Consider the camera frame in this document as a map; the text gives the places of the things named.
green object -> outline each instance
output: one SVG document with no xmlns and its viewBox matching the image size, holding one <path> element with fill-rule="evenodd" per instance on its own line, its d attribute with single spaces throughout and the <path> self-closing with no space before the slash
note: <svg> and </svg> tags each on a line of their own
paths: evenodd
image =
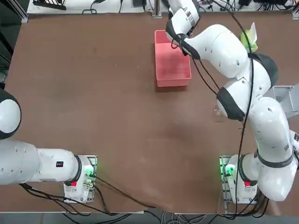
<svg viewBox="0 0 299 224">
<path fill-rule="evenodd" d="M 235 166 L 232 164 L 228 164 L 225 167 L 225 172 L 227 176 L 232 176 L 235 173 Z"/>
<path fill-rule="evenodd" d="M 86 166 L 85 169 L 84 169 L 84 173 L 85 173 L 86 176 L 93 175 L 93 167 L 91 165 Z"/>
<path fill-rule="evenodd" d="M 245 33 L 246 33 L 246 35 L 249 39 L 250 46 L 251 46 L 251 51 L 256 52 L 257 51 L 257 44 L 255 42 L 252 42 L 252 40 L 250 39 L 250 30 L 246 29 Z M 247 52 L 249 52 L 248 43 L 247 43 L 246 37 L 245 37 L 243 32 L 240 35 L 240 40 L 241 40 L 241 43 L 243 44 L 243 46 L 245 47 L 245 49 L 247 50 Z"/>
</svg>

brown tabletop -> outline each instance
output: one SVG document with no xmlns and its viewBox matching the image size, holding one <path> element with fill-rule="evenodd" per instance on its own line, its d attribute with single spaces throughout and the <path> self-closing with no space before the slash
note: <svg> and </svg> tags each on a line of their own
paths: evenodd
<svg viewBox="0 0 299 224">
<path fill-rule="evenodd" d="M 241 13 L 237 18 L 245 28 L 255 21 L 258 52 L 276 61 L 278 84 L 299 83 L 299 23 L 291 14 Z M 166 21 L 167 16 L 104 14 L 38 16 L 23 24 L 6 88 L 22 108 L 21 127 L 13 138 L 36 147 L 96 154 L 98 175 L 157 208 L 221 213 L 219 155 L 237 153 L 242 125 L 228 119 L 217 122 L 215 95 L 193 65 L 187 88 L 156 87 L 154 31 L 164 29 Z M 227 13 L 202 14 L 199 29 L 215 23 L 241 32 Z M 205 65 L 217 82 L 225 83 Z M 299 119 L 290 123 L 297 131 Z M 242 152 L 255 149 L 248 126 Z M 35 186 L 62 194 L 62 184 Z M 293 204 L 299 200 L 298 190 L 297 176 L 287 199 L 270 203 L 269 212 L 297 215 Z M 102 191 L 113 212 L 144 209 L 108 188 Z M 62 211 L 18 185 L 1 186 L 0 192 L 0 211 Z M 92 204 L 102 208 L 98 196 Z"/>
</svg>

red container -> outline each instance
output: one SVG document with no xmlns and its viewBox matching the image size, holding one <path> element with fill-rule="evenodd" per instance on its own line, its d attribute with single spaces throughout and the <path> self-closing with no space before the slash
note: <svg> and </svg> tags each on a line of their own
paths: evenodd
<svg viewBox="0 0 299 224">
<path fill-rule="evenodd" d="M 155 31 L 156 77 L 158 87 L 186 86 L 191 79 L 189 56 L 173 49 L 164 30 Z"/>
</svg>

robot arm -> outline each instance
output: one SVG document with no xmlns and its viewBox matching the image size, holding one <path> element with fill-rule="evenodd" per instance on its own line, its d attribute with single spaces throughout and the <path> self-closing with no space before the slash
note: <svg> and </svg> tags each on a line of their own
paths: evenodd
<svg viewBox="0 0 299 224">
<path fill-rule="evenodd" d="M 260 54 L 248 55 L 239 39 L 226 27 L 212 25 L 199 35 L 190 38 L 188 33 L 200 19 L 197 2 L 185 0 L 166 24 L 166 32 L 185 55 L 193 59 L 208 60 L 229 81 L 217 94 L 217 105 L 229 119 L 243 121 L 248 108 L 251 88 L 251 64 L 254 63 L 254 83 L 249 120 L 257 142 L 255 154 L 237 155 L 229 164 L 239 166 L 237 197 L 246 203 L 256 194 L 256 183 L 269 199 L 283 201 L 291 190 L 297 170 L 293 156 L 291 133 L 285 113 L 275 99 L 263 95 L 278 79 L 278 69 L 273 60 Z M 234 174 L 228 179 L 235 202 Z"/>
<path fill-rule="evenodd" d="M 19 128 L 18 101 L 0 89 L 0 185 L 25 182 L 64 182 L 65 197 L 87 202 L 85 171 L 94 172 L 86 156 L 63 149 L 45 149 L 7 139 Z"/>
</svg>

black cable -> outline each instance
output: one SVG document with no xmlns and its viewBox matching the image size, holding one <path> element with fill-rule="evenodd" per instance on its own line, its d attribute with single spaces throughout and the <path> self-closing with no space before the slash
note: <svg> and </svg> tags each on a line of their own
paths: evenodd
<svg viewBox="0 0 299 224">
<path fill-rule="evenodd" d="M 109 187 L 111 187 L 111 188 L 113 188 L 114 190 L 118 191 L 119 193 L 121 193 L 121 194 L 124 195 L 125 197 L 131 199 L 132 201 L 134 201 L 134 202 L 136 202 L 136 203 L 138 203 L 138 204 L 140 204 L 140 205 L 142 205 L 142 206 L 144 206 L 144 207 L 148 207 L 148 208 L 151 208 L 151 209 L 154 209 L 154 208 L 155 208 L 155 207 L 153 207 L 153 206 L 150 206 L 150 205 L 147 205 L 147 204 L 145 204 L 145 203 L 142 203 L 142 202 L 138 201 L 137 199 L 135 199 L 135 198 L 131 197 L 130 195 L 124 193 L 123 191 L 117 189 L 116 187 L 114 187 L 113 185 L 111 185 L 110 183 L 108 183 L 107 181 L 104 181 L 103 179 L 101 179 L 101 178 L 99 178 L 99 177 L 97 177 L 97 176 L 91 175 L 91 177 L 95 177 L 96 179 L 98 179 L 98 180 L 102 181 L 103 183 L 107 184 Z"/>
<path fill-rule="evenodd" d="M 110 215 L 110 216 L 115 216 L 115 215 L 117 215 L 116 213 L 111 213 L 111 212 L 108 210 L 108 208 L 107 208 L 107 206 L 106 206 L 106 203 L 105 203 L 105 200 L 104 200 L 104 197 L 103 197 L 103 194 L 102 194 L 102 192 L 100 191 L 100 189 L 99 189 L 96 185 L 94 185 L 94 188 L 97 190 L 97 192 L 99 193 L 99 195 L 100 195 L 100 197 L 101 197 L 101 201 L 102 201 L 102 204 L 103 204 L 103 207 L 104 207 L 105 212 L 106 212 L 108 215 Z"/>
<path fill-rule="evenodd" d="M 121 0 L 121 7 L 120 7 L 120 10 L 118 11 L 118 13 L 121 13 L 122 2 L 123 2 L 123 0 Z"/>
<path fill-rule="evenodd" d="M 153 11 L 155 11 L 154 8 L 153 8 L 153 5 L 152 5 L 151 2 L 150 2 L 150 0 L 149 0 L 149 4 L 150 4 L 151 9 L 152 9 Z"/>
<path fill-rule="evenodd" d="M 214 0 L 212 0 L 212 1 L 215 4 L 217 4 L 218 6 L 223 7 L 218 2 L 216 2 Z M 246 38 L 246 42 L 248 44 L 249 53 L 252 54 L 250 41 L 249 41 L 249 39 L 247 37 L 247 34 L 246 34 L 244 28 L 239 23 L 239 21 L 236 19 L 235 15 L 229 9 L 227 9 L 227 8 L 224 8 L 224 9 L 233 17 L 233 19 L 235 20 L 235 22 L 238 24 L 238 26 L 240 27 L 240 29 L 244 33 L 245 38 Z M 246 115 L 245 115 L 245 119 L 244 119 L 244 123 L 243 123 L 243 128 L 242 128 L 242 133 L 241 133 L 241 140 L 240 140 L 240 146 L 239 146 L 239 152 L 238 152 L 238 159 L 237 159 L 237 172 L 236 172 L 236 184 L 235 184 L 235 214 L 237 214 L 237 211 L 238 211 L 237 186 L 238 186 L 238 174 L 239 174 L 239 161 L 240 161 L 241 149 L 242 149 L 242 145 L 243 145 L 243 138 L 244 138 L 245 128 L 246 128 L 246 124 L 247 124 L 247 119 L 248 119 L 248 116 L 249 116 L 249 110 L 250 110 L 250 106 L 251 106 L 252 93 L 253 93 L 254 65 L 253 65 L 253 59 L 251 58 L 250 60 L 251 60 L 251 87 L 250 87 L 250 96 L 249 96 L 248 107 L 247 107 L 247 111 L 246 111 Z"/>
<path fill-rule="evenodd" d="M 216 2 L 215 0 L 211 0 L 211 1 L 214 2 L 214 3 L 216 3 L 218 6 L 220 6 L 220 8 L 227 9 L 228 11 L 230 11 L 228 8 L 222 6 L 221 4 L 219 4 L 218 2 Z M 232 10 L 234 10 L 233 6 L 232 6 L 231 4 L 229 4 L 227 1 L 224 1 L 224 0 L 219 0 L 219 1 L 222 1 L 222 2 L 224 2 L 224 3 L 227 3 L 227 4 L 230 6 L 230 8 L 231 8 Z"/>
<path fill-rule="evenodd" d="M 92 2 L 92 4 L 90 5 L 90 9 L 84 9 L 84 10 L 82 11 L 82 15 L 84 14 L 84 12 L 90 12 L 91 14 L 97 14 L 97 13 L 98 13 L 97 10 L 95 10 L 94 8 L 92 8 L 93 5 L 94 5 L 95 3 L 97 3 L 97 1 L 98 1 L 98 0 L 95 0 L 95 1 Z"/>
<path fill-rule="evenodd" d="M 199 7 L 202 8 L 206 12 L 206 10 L 202 6 L 199 6 Z"/>
<path fill-rule="evenodd" d="M 113 224 L 113 223 L 117 223 L 125 218 L 128 218 L 129 216 L 131 216 L 132 214 L 126 214 L 124 216 L 118 217 L 116 219 L 113 220 L 107 220 L 107 221 L 103 221 L 103 222 L 99 222 L 99 223 L 94 223 L 94 224 L 104 224 L 104 223 L 109 223 L 109 224 Z"/>
<path fill-rule="evenodd" d="M 213 222 L 214 221 L 214 219 L 216 219 L 217 218 L 217 216 L 219 216 L 218 214 L 217 215 L 215 215 L 211 220 L 210 220 L 210 222 L 208 222 L 208 224 L 211 224 L 211 222 Z"/>
<path fill-rule="evenodd" d="M 267 210 L 267 207 L 268 207 L 268 203 L 269 203 L 269 199 L 267 198 L 267 203 L 266 203 L 266 206 L 265 206 L 265 209 L 263 210 L 263 213 L 260 215 L 260 216 L 252 216 L 253 218 L 260 218 L 262 217 L 265 213 L 266 213 L 266 210 Z"/>
<path fill-rule="evenodd" d="M 257 11 L 259 11 L 262 7 L 263 7 L 263 3 L 261 4 L 261 6 L 257 9 Z"/>
<path fill-rule="evenodd" d="M 46 196 L 46 197 L 61 198 L 61 199 L 63 199 L 63 200 L 69 200 L 69 201 L 72 201 L 72 202 L 76 202 L 76 203 L 78 203 L 78 204 L 80 204 L 80 205 L 82 205 L 82 206 L 84 206 L 84 207 L 87 207 L 87 208 L 93 209 L 93 210 L 95 210 L 95 211 L 98 211 L 98 212 L 107 214 L 106 212 L 104 212 L 104 211 L 102 211 L 102 210 L 100 210 L 100 209 L 97 209 L 97 208 L 95 208 L 95 207 L 89 206 L 89 205 L 84 204 L 84 203 L 82 203 L 82 202 L 73 200 L 73 199 L 71 199 L 71 198 L 68 198 L 68 197 L 65 197 L 65 196 L 56 196 L 56 195 L 48 194 L 48 193 L 45 193 L 45 192 L 43 192 L 43 191 L 36 190 L 36 189 L 34 189 L 33 187 L 31 187 L 30 185 L 28 185 L 28 184 L 20 184 L 20 185 L 21 185 L 27 192 L 28 192 L 28 191 L 33 191 L 33 192 L 36 192 L 36 193 L 38 193 L 38 194 L 42 194 L 42 195 L 44 195 L 44 196 Z"/>
<path fill-rule="evenodd" d="M 292 5 L 290 5 L 290 6 L 284 6 L 285 8 L 279 8 L 279 7 L 277 6 L 277 4 L 275 4 L 275 6 L 276 6 L 280 11 L 289 10 L 289 9 L 291 9 L 291 8 L 294 6 L 294 1 L 293 1 Z"/>
<path fill-rule="evenodd" d="M 206 73 L 209 75 L 209 77 L 212 79 L 212 81 L 214 82 L 214 84 L 215 84 L 215 85 L 217 86 L 217 88 L 220 90 L 218 84 L 217 84 L 216 81 L 213 79 L 213 77 L 210 75 L 210 73 L 206 70 L 206 68 L 205 68 L 204 64 L 202 63 L 202 61 L 199 60 L 199 62 L 200 62 L 200 64 L 201 64 L 201 66 L 203 67 L 203 69 L 206 71 Z"/>
<path fill-rule="evenodd" d="M 151 214 L 153 217 L 157 218 L 159 220 L 159 222 L 161 223 L 161 219 L 158 216 L 156 216 L 154 213 L 152 213 L 150 211 L 144 211 L 144 212 Z"/>
<path fill-rule="evenodd" d="M 199 69 L 198 69 L 198 67 L 197 67 L 197 64 L 196 64 L 194 58 L 192 58 L 192 60 L 193 60 L 193 62 L 194 62 L 194 65 L 195 65 L 195 67 L 196 67 L 196 70 L 197 70 L 199 76 L 201 77 L 202 81 L 204 81 L 204 83 L 205 83 L 206 86 L 210 89 L 210 91 L 212 91 L 215 95 L 217 95 L 217 93 L 210 87 L 210 85 L 209 85 L 209 84 L 206 82 L 206 80 L 203 78 L 201 72 L 199 71 Z"/>
<path fill-rule="evenodd" d="M 37 195 L 37 194 L 34 194 L 32 192 L 30 192 L 28 189 L 26 189 L 25 187 L 23 187 L 25 189 L 25 191 L 27 191 L 29 194 L 33 195 L 33 196 L 36 196 L 36 197 L 39 197 L 39 198 L 44 198 L 44 199 L 48 199 L 48 200 L 52 200 L 54 201 L 55 203 L 57 203 L 60 207 L 62 207 L 63 209 L 65 209 L 68 213 L 72 214 L 72 215 L 81 215 L 81 216 L 90 216 L 90 213 L 89 214 L 82 214 L 80 212 L 78 212 L 71 204 L 67 203 L 67 202 L 64 202 L 62 200 L 59 200 L 59 199 L 55 199 L 55 198 L 51 198 L 49 196 L 41 196 L 41 195 Z M 61 205 L 60 203 L 58 202 L 61 202 L 61 203 L 64 203 L 64 204 L 67 204 L 68 206 L 70 206 L 74 211 L 75 213 L 69 211 L 66 207 L 64 207 L 63 205 Z"/>
<path fill-rule="evenodd" d="M 176 48 L 178 48 L 178 45 L 176 45 L 175 47 L 173 46 L 173 42 L 174 42 L 175 39 L 176 39 L 178 36 L 180 36 L 180 35 L 184 35 L 184 34 L 182 34 L 182 33 L 177 34 L 177 35 L 172 39 L 172 41 L 171 41 L 171 48 L 172 48 L 172 49 L 176 49 Z"/>
<path fill-rule="evenodd" d="M 232 217 L 227 217 L 227 216 L 246 217 L 246 216 L 251 216 L 253 214 L 256 214 L 259 211 L 259 209 L 256 211 L 256 207 L 257 207 L 258 202 L 255 204 L 254 208 L 251 211 L 246 212 L 244 214 L 243 214 L 243 212 L 252 204 L 252 202 L 255 201 L 256 198 L 258 198 L 258 200 L 259 200 L 260 197 L 261 197 L 261 195 L 262 195 L 262 192 L 260 192 L 258 195 L 255 195 L 255 197 L 247 204 L 247 206 L 242 211 L 240 211 L 239 214 L 237 214 L 237 215 L 235 215 L 235 214 L 227 214 L 227 215 L 223 215 L 223 216 L 219 215 L 219 216 L 231 219 Z"/>
<path fill-rule="evenodd" d="M 0 57 L 3 58 L 7 63 L 10 64 L 10 61 L 3 54 L 0 53 Z"/>
<path fill-rule="evenodd" d="M 207 0 L 207 2 L 208 2 L 208 4 L 210 5 L 210 6 L 209 6 L 209 9 L 211 9 L 212 12 L 213 12 L 213 11 L 214 11 L 214 10 L 213 10 L 213 5 L 210 3 L 210 0 Z"/>
<path fill-rule="evenodd" d="M 295 157 L 296 157 L 296 159 L 297 159 L 297 161 L 298 161 L 298 167 L 297 167 L 297 170 L 299 170 L 299 158 L 298 158 L 296 152 L 294 152 L 294 155 L 295 155 Z"/>
</svg>

